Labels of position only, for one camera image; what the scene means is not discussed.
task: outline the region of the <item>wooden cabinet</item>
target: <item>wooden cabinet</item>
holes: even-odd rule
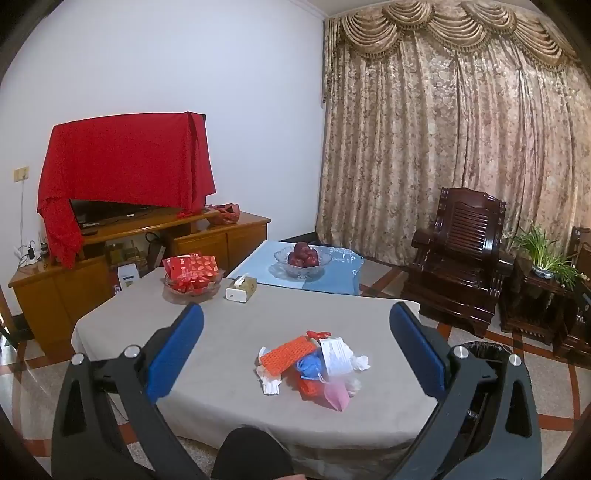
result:
[[[226,272],[234,270],[267,239],[268,218],[242,212],[235,225],[209,226],[191,235],[168,239],[171,255],[214,255]]]
[[[57,290],[72,328],[84,315],[113,296],[108,275],[106,261],[99,261],[91,262],[84,268],[64,269],[60,275],[55,276]]]
[[[226,234],[219,233],[211,236],[199,236],[192,238],[188,237],[177,239],[173,242],[172,256],[186,255],[194,252],[200,252],[202,255],[213,255],[216,257],[217,266],[228,271],[228,242],[226,241]]]
[[[76,322],[113,296],[101,242],[126,234],[160,231],[169,255],[214,255],[218,266],[229,273],[267,239],[268,218],[242,212],[235,225],[208,226],[205,219],[212,215],[217,212],[180,219],[167,209],[155,211],[86,236],[84,251],[79,255],[86,256],[86,260],[78,261],[71,270],[42,262],[20,268],[8,286],[14,289],[46,355],[59,361],[66,359],[72,352],[70,340]]]
[[[267,240],[267,224],[252,225],[228,232],[230,270],[234,270],[256,248]]]
[[[71,350],[76,322],[113,296],[104,256],[71,270],[38,262],[19,269],[8,285],[43,351],[60,360]]]

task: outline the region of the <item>wooden armchair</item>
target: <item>wooden armchair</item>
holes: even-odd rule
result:
[[[402,298],[469,321],[484,337],[513,257],[499,249],[505,202],[470,189],[441,189],[437,219],[413,236],[417,256]]]

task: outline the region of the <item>white wall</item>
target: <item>white wall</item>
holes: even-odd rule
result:
[[[207,115],[217,194],[272,218],[271,239],[314,231],[322,157],[322,21],[288,0],[65,0],[0,87],[0,284],[38,240],[41,167],[55,124],[131,112]]]

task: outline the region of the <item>television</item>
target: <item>television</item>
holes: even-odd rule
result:
[[[133,218],[155,208],[150,205],[135,205],[118,202],[93,202],[70,200],[72,211],[80,228],[108,225],[126,218]]]

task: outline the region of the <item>red cloth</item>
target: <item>red cloth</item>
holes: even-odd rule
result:
[[[70,199],[199,212],[215,191],[202,115],[104,116],[53,127],[37,212],[51,254],[72,267],[83,238]]]

